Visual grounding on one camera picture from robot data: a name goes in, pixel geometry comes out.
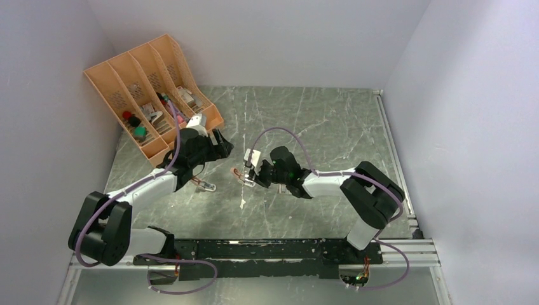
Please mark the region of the cardboard staple tray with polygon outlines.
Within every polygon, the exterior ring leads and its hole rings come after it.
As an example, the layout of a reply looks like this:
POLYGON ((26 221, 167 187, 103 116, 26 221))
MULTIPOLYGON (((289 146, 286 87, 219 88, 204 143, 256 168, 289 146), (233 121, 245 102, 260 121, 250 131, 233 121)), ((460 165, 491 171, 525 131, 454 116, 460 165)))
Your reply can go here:
POLYGON ((288 194, 289 193, 285 185, 279 185, 278 192, 280 194, 288 194))

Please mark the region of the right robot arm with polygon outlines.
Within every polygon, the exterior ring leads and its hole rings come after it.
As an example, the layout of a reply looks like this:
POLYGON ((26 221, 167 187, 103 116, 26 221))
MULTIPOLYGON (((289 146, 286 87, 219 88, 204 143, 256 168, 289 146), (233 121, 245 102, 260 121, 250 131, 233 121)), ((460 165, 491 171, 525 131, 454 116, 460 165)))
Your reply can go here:
POLYGON ((347 199, 358 214, 343 246, 343 255, 351 263, 360 262, 367 255, 368 244, 404 212, 404 190, 368 161, 343 171, 313 172, 301 167, 284 146, 273 149, 269 160, 262 159, 260 151, 247 149, 243 160, 250 185, 269 188, 276 184, 302 199, 347 199))

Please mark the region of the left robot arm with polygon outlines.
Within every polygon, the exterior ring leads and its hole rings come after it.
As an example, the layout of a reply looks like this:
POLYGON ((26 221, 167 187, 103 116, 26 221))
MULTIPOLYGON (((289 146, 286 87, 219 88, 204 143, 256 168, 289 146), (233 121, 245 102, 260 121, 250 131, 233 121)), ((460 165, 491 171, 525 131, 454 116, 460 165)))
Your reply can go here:
POLYGON ((174 235, 158 227, 134 229, 133 217, 184 187, 196 167, 227 158, 234 148, 218 129, 202 135, 183 128, 176 136, 173 149, 148 175, 117 191, 94 191, 85 198, 68 240, 82 266, 113 266, 126 255, 150 255, 160 264, 173 261, 174 235))

